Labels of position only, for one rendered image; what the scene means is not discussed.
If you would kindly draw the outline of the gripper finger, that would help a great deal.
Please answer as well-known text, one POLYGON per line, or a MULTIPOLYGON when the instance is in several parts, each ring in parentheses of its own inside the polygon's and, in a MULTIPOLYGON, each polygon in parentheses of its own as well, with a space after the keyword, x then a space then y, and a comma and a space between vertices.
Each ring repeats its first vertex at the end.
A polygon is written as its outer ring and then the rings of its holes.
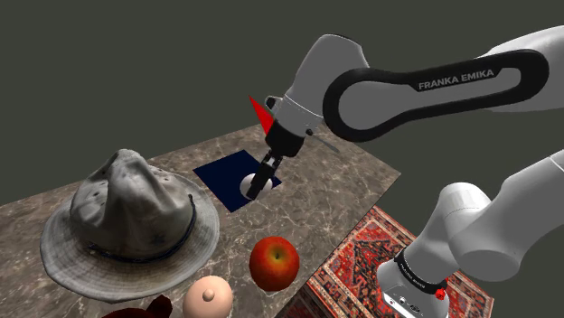
POLYGON ((277 155, 266 155, 263 158, 259 173, 261 194, 266 194, 272 189, 272 178, 274 177, 276 170, 280 166, 282 160, 283 157, 277 155))
POLYGON ((274 174, 273 163, 274 157, 271 152, 268 152, 249 183, 249 189, 246 192, 246 197, 249 200, 256 200, 259 195, 268 193, 271 190, 271 177, 274 174))

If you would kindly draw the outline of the white round ball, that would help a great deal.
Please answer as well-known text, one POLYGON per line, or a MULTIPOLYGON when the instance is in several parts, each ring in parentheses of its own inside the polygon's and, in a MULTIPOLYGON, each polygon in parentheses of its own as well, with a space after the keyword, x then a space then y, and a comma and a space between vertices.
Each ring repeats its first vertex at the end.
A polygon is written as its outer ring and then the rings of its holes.
MULTIPOLYGON (((255 176, 254 173, 250 173, 240 183, 240 192, 248 200, 250 200, 250 197, 248 196, 248 191, 249 188, 251 187, 251 182, 254 176, 255 176)), ((256 200, 260 200, 263 197, 265 197, 272 190, 272 187, 273 187, 273 182, 271 179, 268 179, 263 189, 258 193, 256 200)))

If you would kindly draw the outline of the red triangular object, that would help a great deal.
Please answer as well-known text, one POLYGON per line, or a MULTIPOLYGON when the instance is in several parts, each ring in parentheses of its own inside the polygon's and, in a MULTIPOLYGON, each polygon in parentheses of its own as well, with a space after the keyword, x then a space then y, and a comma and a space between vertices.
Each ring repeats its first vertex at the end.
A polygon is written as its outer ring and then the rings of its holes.
POLYGON ((258 120, 267 135, 270 128, 274 124, 275 119, 273 118, 272 114, 262 107, 253 97, 249 97, 249 100, 257 114, 258 120))

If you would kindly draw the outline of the dark blue flat mat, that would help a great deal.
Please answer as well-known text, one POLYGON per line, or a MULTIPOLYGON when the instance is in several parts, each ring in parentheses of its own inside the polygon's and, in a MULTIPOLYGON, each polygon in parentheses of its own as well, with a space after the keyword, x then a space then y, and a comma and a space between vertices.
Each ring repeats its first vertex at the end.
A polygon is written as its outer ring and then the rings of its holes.
POLYGON ((227 210, 234 212, 250 202, 241 194, 240 183, 248 174, 255 174, 259 167, 258 160, 246 150, 240 150, 193 171, 227 210))

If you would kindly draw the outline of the grey thin blade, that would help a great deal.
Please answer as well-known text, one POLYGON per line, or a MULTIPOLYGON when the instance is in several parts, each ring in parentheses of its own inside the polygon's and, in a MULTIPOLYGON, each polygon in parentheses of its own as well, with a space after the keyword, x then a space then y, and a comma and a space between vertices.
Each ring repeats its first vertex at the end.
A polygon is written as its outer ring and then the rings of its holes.
POLYGON ((323 145, 327 146, 329 149, 331 149, 332 151, 336 152, 337 154, 340 153, 340 150, 338 148, 336 148, 334 145, 331 145, 330 143, 326 142, 325 140, 323 140, 322 138, 320 138, 317 135, 310 135, 310 137, 312 137, 313 139, 319 141, 320 143, 322 143, 323 145))

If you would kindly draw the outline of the red apple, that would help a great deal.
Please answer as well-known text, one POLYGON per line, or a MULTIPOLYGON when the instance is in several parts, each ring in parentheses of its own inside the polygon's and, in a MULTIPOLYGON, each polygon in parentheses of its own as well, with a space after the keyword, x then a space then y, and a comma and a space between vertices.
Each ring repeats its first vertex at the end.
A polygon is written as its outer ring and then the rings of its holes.
POLYGON ((282 237, 265 237, 252 249, 249 271, 255 284, 265 292, 288 288, 296 279, 300 258, 295 247, 282 237))

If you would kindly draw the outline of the peach round knobbed object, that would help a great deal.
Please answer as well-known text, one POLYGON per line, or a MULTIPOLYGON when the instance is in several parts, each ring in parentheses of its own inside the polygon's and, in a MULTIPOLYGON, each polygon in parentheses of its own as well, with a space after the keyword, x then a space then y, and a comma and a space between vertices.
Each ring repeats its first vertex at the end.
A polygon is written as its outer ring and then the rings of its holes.
POLYGON ((194 282, 183 299, 184 318, 227 318, 233 303, 229 283, 219 276, 194 282))

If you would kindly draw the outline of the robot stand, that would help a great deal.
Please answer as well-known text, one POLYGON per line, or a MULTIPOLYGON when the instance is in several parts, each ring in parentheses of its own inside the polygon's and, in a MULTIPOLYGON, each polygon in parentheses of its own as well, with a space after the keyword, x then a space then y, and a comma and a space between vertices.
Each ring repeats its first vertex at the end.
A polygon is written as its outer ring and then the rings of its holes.
POLYGON ((382 301, 376 271, 414 238, 372 207, 276 318, 402 318, 382 301))

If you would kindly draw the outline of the grey brimmed hat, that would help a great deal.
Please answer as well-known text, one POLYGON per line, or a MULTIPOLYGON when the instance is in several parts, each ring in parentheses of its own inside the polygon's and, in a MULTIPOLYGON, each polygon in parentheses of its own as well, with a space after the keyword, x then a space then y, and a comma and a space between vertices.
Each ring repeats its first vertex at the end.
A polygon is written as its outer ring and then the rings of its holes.
POLYGON ((116 304, 186 281, 219 236, 218 212, 201 187, 120 149, 54 210, 40 254, 57 284, 116 304))

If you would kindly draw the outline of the dark red object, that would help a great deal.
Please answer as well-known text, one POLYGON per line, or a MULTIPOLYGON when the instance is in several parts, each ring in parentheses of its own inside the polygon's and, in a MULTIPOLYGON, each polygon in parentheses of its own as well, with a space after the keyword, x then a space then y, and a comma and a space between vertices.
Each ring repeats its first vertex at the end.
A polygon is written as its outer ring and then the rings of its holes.
POLYGON ((102 318, 170 318, 173 307, 170 299, 159 295, 146 308, 125 308, 113 311, 102 318))

